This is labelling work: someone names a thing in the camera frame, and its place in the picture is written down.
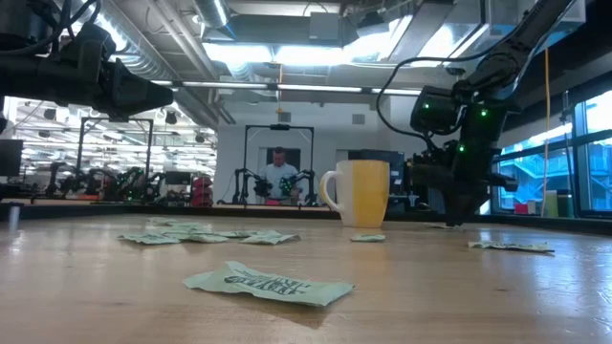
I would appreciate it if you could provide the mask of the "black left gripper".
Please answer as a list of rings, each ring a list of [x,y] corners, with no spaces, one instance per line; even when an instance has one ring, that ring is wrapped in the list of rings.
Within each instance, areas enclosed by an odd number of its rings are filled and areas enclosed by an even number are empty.
[[[173,91],[115,62],[59,60],[59,104],[89,106],[109,118],[130,118],[173,102]]]

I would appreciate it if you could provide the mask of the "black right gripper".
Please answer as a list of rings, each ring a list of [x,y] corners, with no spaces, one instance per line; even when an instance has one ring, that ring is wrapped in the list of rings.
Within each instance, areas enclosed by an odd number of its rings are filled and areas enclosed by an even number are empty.
[[[414,184],[445,193],[447,226],[460,226],[480,212],[490,187],[515,192],[515,178],[492,171],[492,160],[501,150],[485,144],[471,147],[459,140],[431,147],[410,159],[410,180]],[[463,196],[468,195],[465,204]]]

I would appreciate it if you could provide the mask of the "yellow and white mug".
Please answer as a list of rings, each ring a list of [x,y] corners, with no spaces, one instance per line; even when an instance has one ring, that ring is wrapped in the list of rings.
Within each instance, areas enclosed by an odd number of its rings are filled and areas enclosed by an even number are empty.
[[[319,196],[344,226],[379,228],[386,213],[390,184],[386,161],[339,161],[319,183]]]

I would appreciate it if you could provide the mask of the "dark green cup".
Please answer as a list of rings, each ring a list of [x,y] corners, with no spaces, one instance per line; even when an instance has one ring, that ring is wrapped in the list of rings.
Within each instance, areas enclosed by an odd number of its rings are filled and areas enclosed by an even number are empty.
[[[557,214],[559,218],[574,218],[574,201],[571,193],[560,190],[557,194]]]

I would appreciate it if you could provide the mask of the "red stacked bins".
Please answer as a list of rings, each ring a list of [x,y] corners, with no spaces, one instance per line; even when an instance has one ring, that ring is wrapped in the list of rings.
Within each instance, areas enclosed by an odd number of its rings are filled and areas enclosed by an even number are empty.
[[[191,184],[190,203],[193,207],[211,207],[212,180],[208,176],[197,177]]]

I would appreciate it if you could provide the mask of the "black monitor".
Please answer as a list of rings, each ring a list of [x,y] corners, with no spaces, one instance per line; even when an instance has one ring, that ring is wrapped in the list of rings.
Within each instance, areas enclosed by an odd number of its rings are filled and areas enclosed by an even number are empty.
[[[0,177],[19,175],[23,143],[23,140],[0,140]]]

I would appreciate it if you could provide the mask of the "person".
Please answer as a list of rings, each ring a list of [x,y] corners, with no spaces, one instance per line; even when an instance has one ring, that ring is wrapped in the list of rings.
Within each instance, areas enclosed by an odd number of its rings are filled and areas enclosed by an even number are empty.
[[[269,196],[265,198],[265,204],[297,204],[300,198],[300,186],[282,186],[283,180],[289,180],[298,173],[297,169],[287,163],[286,150],[283,147],[275,147],[273,150],[273,162],[263,168],[261,177],[271,186]]]

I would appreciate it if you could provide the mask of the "long ceiling light strip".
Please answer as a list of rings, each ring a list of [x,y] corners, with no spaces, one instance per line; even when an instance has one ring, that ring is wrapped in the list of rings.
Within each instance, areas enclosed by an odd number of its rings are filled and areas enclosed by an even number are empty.
[[[319,92],[356,95],[377,95],[397,97],[417,97],[420,89],[381,89],[372,87],[306,85],[285,83],[254,83],[254,82],[222,82],[222,81],[182,81],[182,80],[153,80],[161,86],[170,88],[207,88],[223,90],[249,90],[249,91],[287,91],[287,92]]]

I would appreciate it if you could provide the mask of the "grey ceiling box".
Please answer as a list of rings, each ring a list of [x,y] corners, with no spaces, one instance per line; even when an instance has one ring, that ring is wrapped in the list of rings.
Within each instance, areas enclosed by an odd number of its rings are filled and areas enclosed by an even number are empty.
[[[311,12],[309,39],[315,41],[337,41],[339,39],[339,16],[330,12]]]

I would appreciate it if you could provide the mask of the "black background rig frame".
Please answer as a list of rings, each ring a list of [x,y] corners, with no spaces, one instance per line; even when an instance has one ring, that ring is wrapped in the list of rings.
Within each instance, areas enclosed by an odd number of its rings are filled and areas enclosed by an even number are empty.
[[[88,179],[100,177],[100,192],[115,200],[113,183],[132,167],[150,176],[154,121],[147,118],[94,118],[80,120],[76,168]]]
[[[263,183],[264,180],[260,178],[255,172],[250,171],[247,168],[247,158],[248,158],[248,144],[249,144],[249,130],[251,128],[262,128],[269,129],[272,131],[291,131],[291,130],[308,130],[310,132],[311,138],[307,141],[310,143],[310,168],[305,169],[295,176],[291,177],[289,181],[291,183],[297,183],[301,180],[306,179],[308,181],[308,193],[305,197],[305,206],[317,206],[317,194],[315,193],[315,176],[316,173],[313,169],[313,159],[314,159],[314,141],[315,141],[315,128],[309,126],[291,126],[289,124],[270,124],[270,125],[246,125],[244,132],[244,148],[243,148],[243,167],[241,169],[236,169],[234,171],[235,179],[238,179],[239,174],[242,174],[242,189],[239,196],[234,196],[233,200],[238,201],[239,204],[246,205],[248,200],[248,181],[249,178],[256,179],[259,183]]]

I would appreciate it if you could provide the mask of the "silver ventilation duct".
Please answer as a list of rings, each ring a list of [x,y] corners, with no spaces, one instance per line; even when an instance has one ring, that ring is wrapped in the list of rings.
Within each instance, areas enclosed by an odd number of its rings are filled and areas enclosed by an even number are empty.
[[[111,33],[119,48],[119,58],[135,75],[149,80],[178,80],[179,74],[123,13],[113,0],[102,0],[97,24]],[[174,101],[196,124],[216,129],[220,123],[231,124],[230,115],[209,103],[195,91],[181,88]]]

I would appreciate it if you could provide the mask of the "small grey metal post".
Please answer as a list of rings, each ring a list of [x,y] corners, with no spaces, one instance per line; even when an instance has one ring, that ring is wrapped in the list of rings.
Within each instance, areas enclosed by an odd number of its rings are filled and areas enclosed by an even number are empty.
[[[23,205],[21,203],[9,203],[8,227],[9,232],[16,232],[19,227],[20,213]]]

